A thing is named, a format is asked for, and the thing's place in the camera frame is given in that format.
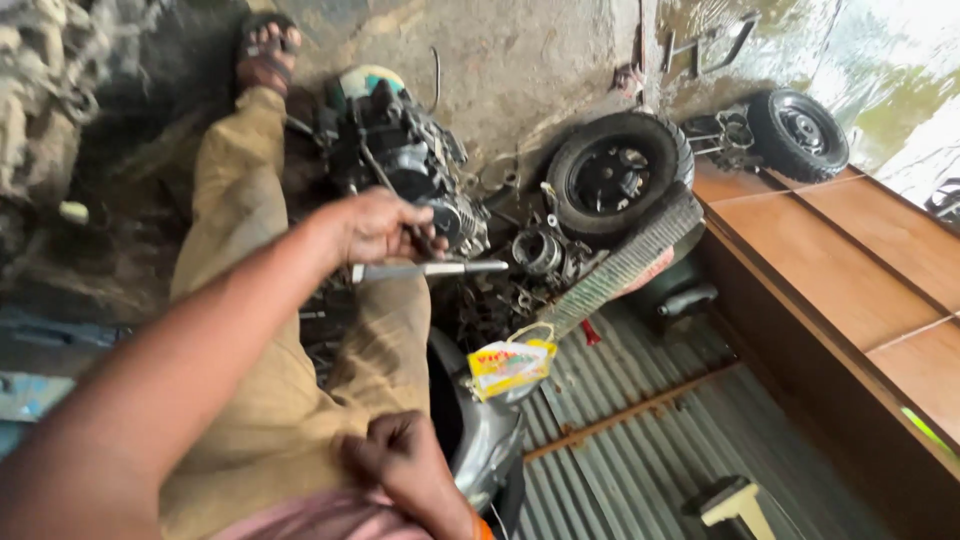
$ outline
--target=corrugated metal sheet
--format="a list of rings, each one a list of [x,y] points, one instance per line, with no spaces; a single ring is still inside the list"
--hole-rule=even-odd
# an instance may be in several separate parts
[[[644,396],[716,367],[732,352],[706,320],[664,344],[622,303],[590,317],[603,341],[574,331],[551,379],[524,404],[532,450]],[[527,503],[518,536],[533,539],[708,539],[681,507],[714,481],[743,475],[778,540],[892,536],[789,425],[740,366],[674,404],[593,435],[525,467]]]

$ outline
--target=sandal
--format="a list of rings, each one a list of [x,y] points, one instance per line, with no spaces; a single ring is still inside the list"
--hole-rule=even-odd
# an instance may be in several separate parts
[[[300,32],[290,17],[277,12],[251,15],[241,28],[237,49],[239,93],[266,86],[286,97],[298,49]]]

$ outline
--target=dirty ground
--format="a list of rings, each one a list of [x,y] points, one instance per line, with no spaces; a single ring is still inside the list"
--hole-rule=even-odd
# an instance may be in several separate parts
[[[118,71],[101,88],[103,114],[84,132],[71,196],[101,212],[103,227],[54,232],[59,248],[29,277],[91,298],[98,320],[135,323],[164,306],[190,223],[193,153],[204,128],[230,110],[230,47],[249,8],[281,9],[299,22],[303,92],[349,65],[378,63],[429,103],[436,46],[438,119],[465,142],[469,168],[488,190],[515,162],[532,181],[557,134],[631,105],[608,89],[616,67],[637,58],[642,8],[645,94],[654,109],[679,121],[760,88],[793,86],[837,115],[854,164],[921,202],[956,174],[960,158],[952,129],[960,120],[953,39],[960,14],[941,7],[936,0],[184,0],[141,45],[140,72]],[[670,29],[683,41],[749,9],[762,18],[732,66],[693,80],[688,60],[677,57],[670,73],[660,73]],[[707,63],[731,40],[708,51]],[[296,158],[289,165],[287,176],[296,178],[285,181],[297,195],[316,171]],[[24,301],[33,301],[35,286],[23,288]]]

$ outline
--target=wheel rim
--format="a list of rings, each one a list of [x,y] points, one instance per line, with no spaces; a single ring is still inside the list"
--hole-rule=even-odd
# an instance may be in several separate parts
[[[571,167],[567,197],[585,214],[616,214],[643,198],[654,165],[636,141],[625,137],[600,139]]]
[[[829,143],[824,137],[828,127],[812,111],[804,109],[794,100],[784,100],[778,110],[778,118],[787,133],[808,154],[822,156],[829,152]]]

